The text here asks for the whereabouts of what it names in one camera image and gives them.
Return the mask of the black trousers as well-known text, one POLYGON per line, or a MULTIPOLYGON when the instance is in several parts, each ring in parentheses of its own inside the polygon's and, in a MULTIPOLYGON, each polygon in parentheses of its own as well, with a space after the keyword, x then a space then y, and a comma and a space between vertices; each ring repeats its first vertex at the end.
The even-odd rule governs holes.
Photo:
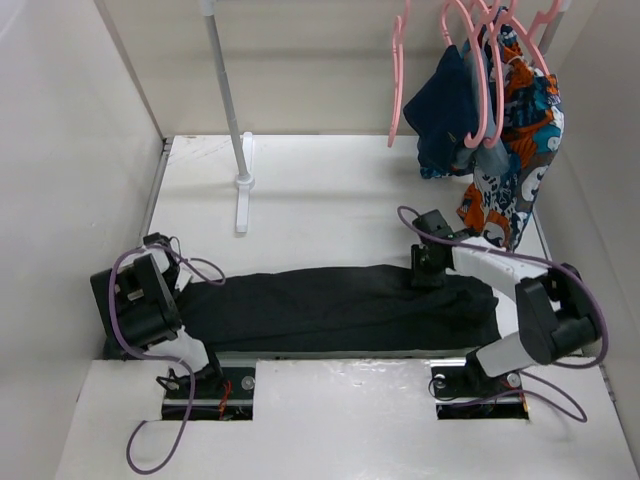
POLYGON ((499 339, 490 286, 458 275, 435 289, 411 280, 392 265, 252 274, 191 284, 177 306, 187 333, 218 352, 446 351, 499 339))

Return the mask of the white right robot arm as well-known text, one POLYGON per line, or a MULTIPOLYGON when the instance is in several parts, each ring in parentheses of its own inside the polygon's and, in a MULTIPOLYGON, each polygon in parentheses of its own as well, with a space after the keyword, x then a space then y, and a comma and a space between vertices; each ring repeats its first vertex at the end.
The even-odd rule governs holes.
POLYGON ((609 335, 602 309, 571 265, 500 249, 468 230, 455 232, 438 210, 416 213, 408 221, 404 214, 413 211, 397 209, 421 240, 412 247, 412 270, 420 286, 441 287, 452 270, 484 282, 516 306, 517 330, 466 356, 462 381, 468 390, 486 393, 499 377, 534 365, 570 368, 561 359, 596 341, 601 342, 599 355, 578 367, 604 359, 609 335))

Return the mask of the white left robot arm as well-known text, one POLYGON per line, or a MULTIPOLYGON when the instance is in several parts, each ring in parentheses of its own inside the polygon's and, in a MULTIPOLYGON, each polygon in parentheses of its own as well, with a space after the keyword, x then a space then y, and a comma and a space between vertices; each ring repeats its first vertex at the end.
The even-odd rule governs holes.
POLYGON ((115 305, 121 336, 133 348, 149 356, 172 356, 190 367, 189 384, 204 397, 217 394, 225 384, 215 354, 186 332, 177 299, 193 271, 181 262, 171 239, 154 233, 143 238, 139 251, 119 266, 114 296, 109 296, 109 269, 90 277, 90 285, 105 330, 105 360, 129 360, 113 333, 109 303, 115 305))

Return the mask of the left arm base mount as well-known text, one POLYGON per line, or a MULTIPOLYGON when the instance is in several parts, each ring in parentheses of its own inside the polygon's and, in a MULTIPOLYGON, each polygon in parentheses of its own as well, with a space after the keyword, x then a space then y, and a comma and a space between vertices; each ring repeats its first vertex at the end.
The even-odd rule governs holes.
MULTIPOLYGON (((248 421, 253 418, 256 365, 223 365, 216 372, 196 375, 195 396, 189 415, 193 421, 248 421)), ((178 377, 170 368, 156 383, 164 390, 163 420, 181 420, 187 409, 189 376, 178 377)))

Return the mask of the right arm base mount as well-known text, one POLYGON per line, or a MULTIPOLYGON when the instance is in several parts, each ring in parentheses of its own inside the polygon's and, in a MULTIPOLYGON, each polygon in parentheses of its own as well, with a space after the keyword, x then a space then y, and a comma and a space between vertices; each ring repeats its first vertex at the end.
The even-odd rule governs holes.
POLYGON ((460 362, 433 362, 430 373, 428 390, 438 420, 529 419, 517 373, 484 377, 460 362))

